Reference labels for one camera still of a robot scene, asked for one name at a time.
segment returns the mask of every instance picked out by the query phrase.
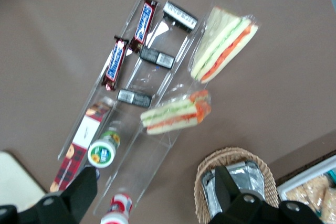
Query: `jar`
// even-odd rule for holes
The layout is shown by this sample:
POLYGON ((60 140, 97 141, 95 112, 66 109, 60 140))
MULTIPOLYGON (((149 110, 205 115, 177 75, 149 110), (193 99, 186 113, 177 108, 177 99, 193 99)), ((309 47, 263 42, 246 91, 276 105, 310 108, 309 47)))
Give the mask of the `jar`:
POLYGON ((93 142, 88 150, 88 160, 96 168, 108 167, 116 156, 120 145, 120 136, 117 131, 108 130, 101 139, 93 142))

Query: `baked goods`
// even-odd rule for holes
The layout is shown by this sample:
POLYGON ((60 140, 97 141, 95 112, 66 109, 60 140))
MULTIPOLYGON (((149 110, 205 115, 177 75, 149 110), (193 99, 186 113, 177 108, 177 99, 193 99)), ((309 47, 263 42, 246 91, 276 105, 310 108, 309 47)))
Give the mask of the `baked goods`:
POLYGON ((324 175, 313 178, 302 185, 307 193, 309 202, 312 204, 316 211, 321 211, 321 205, 326 193, 326 189, 329 187, 328 178, 324 175))
POLYGON ((325 191, 321 220, 327 224, 336 224, 336 189, 328 188, 325 191))
POLYGON ((313 205, 310 203, 308 199, 307 192, 305 191, 302 185, 292 189, 291 191, 288 191, 286 193, 286 197, 288 200, 304 203, 305 205, 309 206, 311 210, 315 211, 313 205))

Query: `silver foil package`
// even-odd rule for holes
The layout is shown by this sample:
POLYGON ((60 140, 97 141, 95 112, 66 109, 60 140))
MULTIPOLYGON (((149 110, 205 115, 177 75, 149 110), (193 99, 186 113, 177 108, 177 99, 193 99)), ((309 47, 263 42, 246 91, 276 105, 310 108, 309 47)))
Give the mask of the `silver foil package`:
MULTIPOLYGON (((253 161, 240 162, 226 166, 233 181, 242 193, 250 193, 265 200, 264 177, 253 161)), ((215 170, 205 172, 202 176, 202 187, 211 217, 222 212, 215 190, 215 170)))

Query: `white label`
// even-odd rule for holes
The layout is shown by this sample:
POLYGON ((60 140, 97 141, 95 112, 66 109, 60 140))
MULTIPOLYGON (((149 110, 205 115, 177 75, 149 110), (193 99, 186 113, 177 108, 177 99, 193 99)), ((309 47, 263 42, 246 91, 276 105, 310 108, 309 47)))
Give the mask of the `white label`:
POLYGON ((173 57, 171 57, 169 55, 159 53, 156 64, 161 65, 161 66, 166 67, 166 68, 172 68, 173 63, 174 63, 174 58, 173 57))
POLYGON ((72 142, 85 149, 89 148, 99 124, 99 121, 85 115, 72 142))
POLYGON ((120 90, 118 94, 118 100, 132 104, 134 100, 134 93, 127 90, 120 90))
POLYGON ((197 19, 193 18, 172 3, 167 2, 163 8, 163 11, 168 15, 172 16, 177 21, 181 22, 186 27, 190 28, 191 30, 194 29, 197 24, 197 19))

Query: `bottle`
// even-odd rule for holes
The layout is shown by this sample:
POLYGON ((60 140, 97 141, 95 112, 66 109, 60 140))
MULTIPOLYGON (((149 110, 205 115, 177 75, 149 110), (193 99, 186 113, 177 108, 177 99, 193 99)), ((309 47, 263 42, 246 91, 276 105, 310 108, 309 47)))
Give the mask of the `bottle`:
POLYGON ((100 224, 129 224, 132 200, 127 194, 116 194, 111 199, 110 209, 101 218, 100 224))
POLYGON ((108 167, 116 156, 120 145, 120 136, 116 130, 108 130, 91 144, 88 151, 88 160, 96 168, 108 167))

